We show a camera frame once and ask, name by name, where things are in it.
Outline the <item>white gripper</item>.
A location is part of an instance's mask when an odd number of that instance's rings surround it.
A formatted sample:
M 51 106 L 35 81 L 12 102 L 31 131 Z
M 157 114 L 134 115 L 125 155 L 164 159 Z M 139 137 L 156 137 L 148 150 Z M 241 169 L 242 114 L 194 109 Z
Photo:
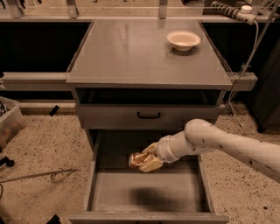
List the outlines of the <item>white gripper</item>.
M 180 131 L 175 135 L 164 136 L 157 143 L 152 143 L 145 148 L 143 153 L 151 155 L 141 163 L 139 170 L 142 172 L 155 171 L 163 165 L 163 162 L 171 164 L 183 156 L 199 155 L 209 151 L 209 147 L 199 147 L 193 144 L 186 138 L 185 132 Z

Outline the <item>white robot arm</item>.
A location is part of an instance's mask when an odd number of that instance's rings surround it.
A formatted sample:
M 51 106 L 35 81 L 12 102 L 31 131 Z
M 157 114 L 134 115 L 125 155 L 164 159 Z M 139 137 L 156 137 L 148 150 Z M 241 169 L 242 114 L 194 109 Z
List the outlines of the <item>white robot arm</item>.
M 243 162 L 257 172 L 280 183 L 280 146 L 261 140 L 227 133 L 201 119 L 189 121 L 183 131 L 164 136 L 143 153 L 148 159 L 140 170 L 150 172 L 163 163 L 171 164 L 183 156 L 200 155 L 216 149 Z

